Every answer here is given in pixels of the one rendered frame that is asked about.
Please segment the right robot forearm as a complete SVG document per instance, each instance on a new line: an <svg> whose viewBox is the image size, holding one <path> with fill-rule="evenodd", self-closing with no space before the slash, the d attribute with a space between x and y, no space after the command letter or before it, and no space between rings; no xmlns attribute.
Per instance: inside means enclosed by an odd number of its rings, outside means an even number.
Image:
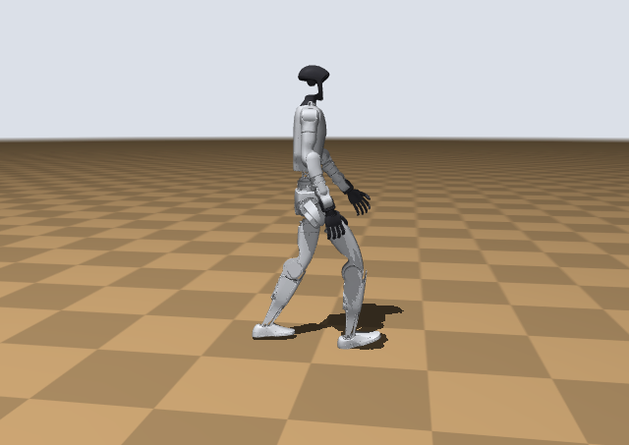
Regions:
<svg viewBox="0 0 629 445"><path fill-rule="evenodd" d="M325 184L323 172L320 165L320 157L317 153L311 152L307 156L308 173L307 177L311 180L314 188L314 194L321 200L324 209L333 205L332 198L329 194L329 187Z"/></svg>

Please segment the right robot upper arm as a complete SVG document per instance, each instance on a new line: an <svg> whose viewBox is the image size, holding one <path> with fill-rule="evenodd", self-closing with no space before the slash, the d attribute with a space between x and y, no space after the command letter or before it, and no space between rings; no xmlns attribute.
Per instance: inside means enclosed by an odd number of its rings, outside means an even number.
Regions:
<svg viewBox="0 0 629 445"><path fill-rule="evenodd" d="M301 138L301 159L303 165L307 166L307 156L314 152L316 144L317 126L319 122L319 113L316 109L303 109L300 114L300 123L302 127ZM319 155L319 154L318 154Z"/></svg>

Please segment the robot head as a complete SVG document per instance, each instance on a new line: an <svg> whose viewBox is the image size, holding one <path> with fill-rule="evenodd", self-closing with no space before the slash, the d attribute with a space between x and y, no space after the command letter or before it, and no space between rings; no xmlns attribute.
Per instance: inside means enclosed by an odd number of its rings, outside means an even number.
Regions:
<svg viewBox="0 0 629 445"><path fill-rule="evenodd" d="M300 106L308 105L309 101L316 103L317 100L323 100L322 83L329 77L329 73L320 66L310 65L304 67L298 78L300 81L307 82L309 86L317 84L318 94L306 95L305 100ZM310 103L311 104L311 103ZM309 105L310 105L309 104Z"/></svg>

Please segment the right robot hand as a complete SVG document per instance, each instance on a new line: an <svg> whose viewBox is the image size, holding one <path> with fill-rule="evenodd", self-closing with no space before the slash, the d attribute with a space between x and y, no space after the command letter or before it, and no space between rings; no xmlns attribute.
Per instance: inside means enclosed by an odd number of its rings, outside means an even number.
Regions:
<svg viewBox="0 0 629 445"><path fill-rule="evenodd" d="M333 198L332 198L333 201ZM332 234L333 234L333 240L336 239L336 232L335 232L335 228L337 230L337 238L339 239L341 237L341 232L339 229L339 226L342 230L342 235L345 235L345 229L343 227L342 221L345 223L345 225L348 225L348 221L347 219L345 219L337 210L334 210L334 208L336 207L333 201L333 205L331 207L328 207L326 209L324 209L323 204L321 202L321 200L319 200L319 205L320 208L322 210L322 212L325 212L325 226L327 227L327 234L328 234L328 240L330 240L331 238L331 231L330 231L330 227L332 230Z"/></svg>

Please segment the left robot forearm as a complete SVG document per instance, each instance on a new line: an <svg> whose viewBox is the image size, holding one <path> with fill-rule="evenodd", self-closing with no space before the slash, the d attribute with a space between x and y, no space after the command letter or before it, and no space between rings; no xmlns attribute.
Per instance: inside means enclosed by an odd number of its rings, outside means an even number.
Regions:
<svg viewBox="0 0 629 445"><path fill-rule="evenodd" d="M338 186L338 188L342 192L346 192L350 189L350 187L345 182L345 180L347 179L345 179L343 173L339 172L339 169L335 166L335 163L333 162L330 155L327 162L325 164L322 164L321 169L329 176L329 178L332 179L333 184Z"/></svg>

